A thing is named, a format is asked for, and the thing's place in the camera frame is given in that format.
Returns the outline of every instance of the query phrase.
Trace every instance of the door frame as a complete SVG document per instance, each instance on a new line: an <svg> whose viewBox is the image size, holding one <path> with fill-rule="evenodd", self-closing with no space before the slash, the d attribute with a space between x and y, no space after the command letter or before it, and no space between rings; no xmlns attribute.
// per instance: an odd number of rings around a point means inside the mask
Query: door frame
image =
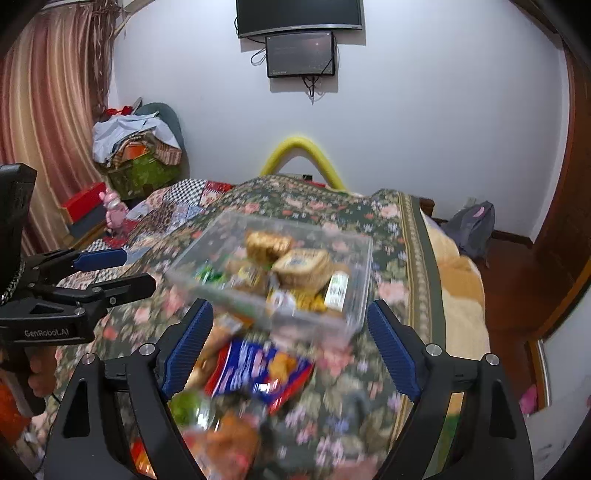
<svg viewBox="0 0 591 480"><path fill-rule="evenodd" d="M564 54L566 56L567 71L569 74L569 128L567 131L566 149L564 150L564 160L562 168L560 169L560 177L556 185L554 197L546 214L544 224L537 236L533 251L535 255L539 255L541 247L550 233L551 224L554 218L558 215L558 208L560 206L560 196L564 190L570 161L573 153L573 141L576 116L576 98L575 98L575 63L576 59L570 52L568 47L564 45ZM560 325L568 318L570 312L574 309L579 300L583 297L587 289L591 285L591 258L583 267L582 272L575 279L573 286L564 296L560 304L554 309L548 319L533 333L527 340L527 348L531 357L532 368L534 373L534 380L538 391L538 408L542 409L550 406L551 391L550 383L548 381L548 371L544 356L544 342L548 340L550 335L554 333Z"/></svg>

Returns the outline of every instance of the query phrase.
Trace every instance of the clear plastic box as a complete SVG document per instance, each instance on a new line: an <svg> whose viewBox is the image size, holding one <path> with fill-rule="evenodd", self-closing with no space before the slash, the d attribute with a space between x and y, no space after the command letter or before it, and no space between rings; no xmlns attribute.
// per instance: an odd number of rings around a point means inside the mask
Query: clear plastic box
<svg viewBox="0 0 591 480"><path fill-rule="evenodd" d="M223 271L229 258L243 258L247 231L289 235L298 247L327 249L333 262L346 264L350 278L343 317L285 306L272 307L262 296L202 284L195 279L197 269L206 261ZM269 330L274 337L342 348L361 330L365 320L372 248L372 238L357 233L327 231L307 223L226 210L175 260L166 276L184 293L188 302L204 298L231 313L251 318L257 327Z"/></svg>

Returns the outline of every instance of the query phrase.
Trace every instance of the white cloth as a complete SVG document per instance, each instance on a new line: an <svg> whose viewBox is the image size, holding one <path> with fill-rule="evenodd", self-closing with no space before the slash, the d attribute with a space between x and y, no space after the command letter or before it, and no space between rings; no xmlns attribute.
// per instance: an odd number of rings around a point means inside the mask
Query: white cloth
<svg viewBox="0 0 591 480"><path fill-rule="evenodd" d="M174 148L181 148L168 125L157 113L150 115L114 115L106 122L98 122L92 129L92 158L97 163L107 163L113 154L113 145L125 137L151 130L160 141Z"/></svg>

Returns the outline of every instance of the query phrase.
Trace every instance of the pink curtain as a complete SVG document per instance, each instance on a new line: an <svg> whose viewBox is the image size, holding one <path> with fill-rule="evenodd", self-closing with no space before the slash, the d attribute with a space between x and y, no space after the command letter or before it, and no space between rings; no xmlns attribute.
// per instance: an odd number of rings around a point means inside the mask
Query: pink curtain
<svg viewBox="0 0 591 480"><path fill-rule="evenodd" d="M74 4L40 12L0 61L0 164L37 170L27 255L61 248L68 231L59 206L101 181L91 157L93 113L106 93L96 91L98 64L90 58L95 9Z"/></svg>

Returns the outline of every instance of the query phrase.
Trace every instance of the silver screw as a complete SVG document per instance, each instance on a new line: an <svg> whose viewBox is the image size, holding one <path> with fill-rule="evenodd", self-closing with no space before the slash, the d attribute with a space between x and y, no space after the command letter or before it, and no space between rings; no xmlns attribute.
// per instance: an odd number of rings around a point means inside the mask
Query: silver screw
<svg viewBox="0 0 591 480"><path fill-rule="evenodd" d="M152 353L154 353L154 350L156 350L156 347L153 343L145 343L141 347L139 347L139 354L144 356L152 355Z"/></svg>
<svg viewBox="0 0 591 480"><path fill-rule="evenodd" d="M82 355L82 364L83 365L90 365L92 362L95 361L96 355L93 353L85 353Z"/></svg>
<svg viewBox="0 0 591 480"><path fill-rule="evenodd" d="M436 343L429 343L429 345L427 345L427 353L431 356L439 356L442 352L443 350Z"/></svg>
<svg viewBox="0 0 591 480"><path fill-rule="evenodd" d="M499 357L497 357L494 353L487 353L486 354L486 361L489 362L491 365L498 365L501 363Z"/></svg>

